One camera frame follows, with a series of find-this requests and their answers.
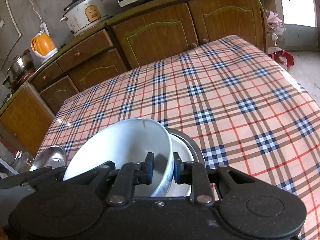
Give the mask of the white ceramic bowl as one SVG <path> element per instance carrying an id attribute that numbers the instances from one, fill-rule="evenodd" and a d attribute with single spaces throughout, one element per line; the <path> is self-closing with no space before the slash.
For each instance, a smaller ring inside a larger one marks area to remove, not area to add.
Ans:
<path id="1" fill-rule="evenodd" d="M 178 153 L 179 160 L 174 158 L 174 173 L 173 179 L 166 193 L 166 197 L 189 197 L 191 194 L 191 186 L 189 184 L 182 183 L 183 167 L 186 161 L 194 161 L 194 156 L 191 149 L 187 146 L 187 143 L 181 139 L 178 135 L 170 133 L 172 142 L 172 150 L 174 153 Z"/>

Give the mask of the cooking oil bottle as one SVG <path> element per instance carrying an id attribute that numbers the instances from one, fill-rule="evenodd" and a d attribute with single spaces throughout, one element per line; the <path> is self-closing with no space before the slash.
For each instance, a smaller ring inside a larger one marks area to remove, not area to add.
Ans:
<path id="1" fill-rule="evenodd" d="M 18 151 L 11 167 L 18 173 L 28 172 L 34 162 L 34 157 L 29 152 Z"/>

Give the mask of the plaid tablecloth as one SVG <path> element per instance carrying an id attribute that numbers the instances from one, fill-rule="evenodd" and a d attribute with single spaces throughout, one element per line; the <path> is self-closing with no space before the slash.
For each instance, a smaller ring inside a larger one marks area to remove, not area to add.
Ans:
<path id="1" fill-rule="evenodd" d="M 68 160 L 93 135 L 129 118 L 181 131 L 207 167 L 229 165 L 297 195 L 306 205 L 301 239 L 319 239 L 319 105 L 268 55 L 229 35 L 68 98 L 39 151 Z"/>

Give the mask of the steel pot with lid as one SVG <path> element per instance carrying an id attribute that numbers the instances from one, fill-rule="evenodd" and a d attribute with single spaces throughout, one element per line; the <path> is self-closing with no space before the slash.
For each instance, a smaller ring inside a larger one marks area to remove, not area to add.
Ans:
<path id="1" fill-rule="evenodd" d="M 7 70 L 7 75 L 17 79 L 28 70 L 34 68 L 34 60 L 29 49 L 26 49 L 21 56 L 14 58 L 13 64 Z"/>

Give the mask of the wooden kitchen cabinet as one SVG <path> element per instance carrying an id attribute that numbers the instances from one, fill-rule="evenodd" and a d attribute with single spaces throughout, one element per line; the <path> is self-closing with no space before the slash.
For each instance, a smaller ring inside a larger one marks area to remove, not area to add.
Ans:
<path id="1" fill-rule="evenodd" d="M 155 0 L 75 38 L 1 106 L 1 142 L 36 154 L 63 102 L 128 70 L 238 35 L 267 51 L 265 0 Z"/>

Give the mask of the white power strip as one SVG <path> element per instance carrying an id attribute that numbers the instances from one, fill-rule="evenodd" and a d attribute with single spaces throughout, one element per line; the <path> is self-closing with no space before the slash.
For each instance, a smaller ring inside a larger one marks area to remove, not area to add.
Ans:
<path id="1" fill-rule="evenodd" d="M 42 32 L 42 33 L 45 33 L 46 35 L 50 36 L 50 33 L 49 33 L 49 31 L 48 31 L 46 22 L 42 22 L 42 23 L 40 24 L 40 29 L 41 29 L 41 32 Z"/>

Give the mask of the blue patterned ceramic bowl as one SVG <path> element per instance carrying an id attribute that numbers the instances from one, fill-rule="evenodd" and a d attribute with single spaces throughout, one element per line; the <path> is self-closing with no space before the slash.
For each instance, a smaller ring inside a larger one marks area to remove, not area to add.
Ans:
<path id="1" fill-rule="evenodd" d="M 112 161 L 120 169 L 126 163 L 143 162 L 154 154 L 150 185 L 138 185 L 135 195 L 164 197 L 172 181 L 174 156 L 169 132 L 152 119 L 132 118 L 117 122 L 91 137 L 74 155 L 63 180 L 69 180 Z"/>

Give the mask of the large steel plate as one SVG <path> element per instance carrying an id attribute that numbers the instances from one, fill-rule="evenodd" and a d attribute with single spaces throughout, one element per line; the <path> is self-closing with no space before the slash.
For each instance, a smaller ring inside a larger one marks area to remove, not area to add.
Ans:
<path id="1" fill-rule="evenodd" d="M 205 165 L 201 149 L 191 137 L 173 128 L 166 130 L 170 135 L 172 153 L 177 152 L 183 162 L 194 161 Z"/>

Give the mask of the pink cloth bundle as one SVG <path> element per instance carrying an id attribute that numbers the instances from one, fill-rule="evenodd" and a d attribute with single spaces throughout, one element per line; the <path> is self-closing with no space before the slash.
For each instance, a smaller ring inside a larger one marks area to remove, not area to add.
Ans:
<path id="1" fill-rule="evenodd" d="M 270 35 L 282 36 L 285 33 L 285 25 L 276 12 L 265 10 L 267 32 Z"/>

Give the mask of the small steel plate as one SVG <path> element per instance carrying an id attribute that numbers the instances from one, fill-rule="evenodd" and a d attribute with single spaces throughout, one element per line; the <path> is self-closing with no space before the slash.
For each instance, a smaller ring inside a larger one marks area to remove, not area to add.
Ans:
<path id="1" fill-rule="evenodd" d="M 53 145 L 36 156 L 29 171 L 38 170 L 43 167 L 55 169 L 64 166 L 67 166 L 65 149 L 60 145 Z"/>

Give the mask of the red gift bag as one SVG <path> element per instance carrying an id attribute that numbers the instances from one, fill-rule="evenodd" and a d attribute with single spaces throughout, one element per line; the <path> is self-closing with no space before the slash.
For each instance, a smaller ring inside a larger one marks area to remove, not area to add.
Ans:
<path id="1" fill-rule="evenodd" d="M 294 57 L 284 50 L 275 51 L 268 55 L 286 70 L 294 66 Z"/>

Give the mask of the white rice cooker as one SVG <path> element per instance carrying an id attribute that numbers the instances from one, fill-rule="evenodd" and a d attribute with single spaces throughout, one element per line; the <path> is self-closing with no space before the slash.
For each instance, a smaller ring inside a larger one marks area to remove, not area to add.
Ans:
<path id="1" fill-rule="evenodd" d="M 66 22 L 76 37 L 108 18 L 103 0 L 72 0 L 60 22 Z"/>

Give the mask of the induction cooker red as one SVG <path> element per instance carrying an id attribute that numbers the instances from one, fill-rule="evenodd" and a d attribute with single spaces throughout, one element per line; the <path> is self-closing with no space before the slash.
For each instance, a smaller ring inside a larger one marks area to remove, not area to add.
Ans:
<path id="1" fill-rule="evenodd" d="M 4 85 L 11 90 L 17 90 L 32 74 L 35 72 L 35 67 L 26 70 L 24 73 L 20 74 L 18 77 L 13 78 L 12 75 L 8 75 L 8 80 Z"/>

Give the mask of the orange electric kettle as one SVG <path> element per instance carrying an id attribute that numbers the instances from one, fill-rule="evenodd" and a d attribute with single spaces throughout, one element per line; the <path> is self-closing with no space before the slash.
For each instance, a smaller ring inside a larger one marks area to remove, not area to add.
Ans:
<path id="1" fill-rule="evenodd" d="M 52 39 L 44 32 L 40 32 L 34 36 L 31 39 L 30 46 L 41 62 L 47 61 L 58 52 L 58 49 Z"/>

